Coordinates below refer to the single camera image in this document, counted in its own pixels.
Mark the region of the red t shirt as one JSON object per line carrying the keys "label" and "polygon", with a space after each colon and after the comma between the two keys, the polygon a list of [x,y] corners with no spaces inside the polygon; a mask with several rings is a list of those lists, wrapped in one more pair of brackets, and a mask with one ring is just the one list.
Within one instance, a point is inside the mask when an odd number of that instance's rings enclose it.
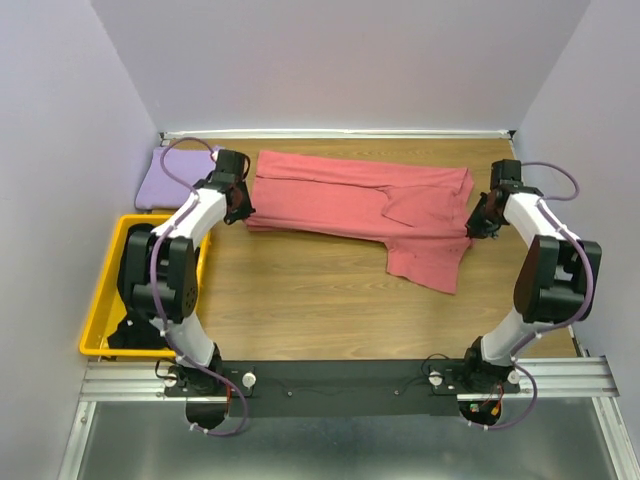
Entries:
{"label": "red t shirt", "polygon": [[262,151],[246,225],[379,242],[389,274],[453,294],[473,187],[466,168]]}

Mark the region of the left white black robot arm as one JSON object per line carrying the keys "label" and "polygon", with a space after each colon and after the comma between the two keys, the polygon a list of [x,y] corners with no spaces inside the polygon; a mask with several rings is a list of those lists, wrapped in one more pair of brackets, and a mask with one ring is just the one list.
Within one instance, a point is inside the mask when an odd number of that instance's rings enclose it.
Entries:
{"label": "left white black robot arm", "polygon": [[212,150],[213,169],[189,183],[169,171],[167,154],[162,152],[160,167],[188,189],[187,199],[164,223],[129,234],[119,293],[133,318],[146,321],[161,345],[174,352],[176,363],[188,371],[188,384],[209,395],[231,385],[222,378],[219,348],[196,314],[200,244],[217,224],[244,221],[255,212],[247,187],[251,160],[238,151]]}

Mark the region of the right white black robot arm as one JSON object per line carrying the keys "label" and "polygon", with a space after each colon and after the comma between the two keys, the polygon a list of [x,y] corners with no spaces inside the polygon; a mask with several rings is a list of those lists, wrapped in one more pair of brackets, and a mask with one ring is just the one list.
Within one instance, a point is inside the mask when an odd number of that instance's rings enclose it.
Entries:
{"label": "right white black robot arm", "polygon": [[580,239],[550,210],[546,197],[522,180],[524,164],[491,165],[490,186],[466,223],[470,239],[494,238],[511,226],[528,248],[513,290],[513,307],[490,333],[467,349],[460,379],[480,392],[506,382],[516,358],[548,332],[585,320],[592,308],[602,249]]}

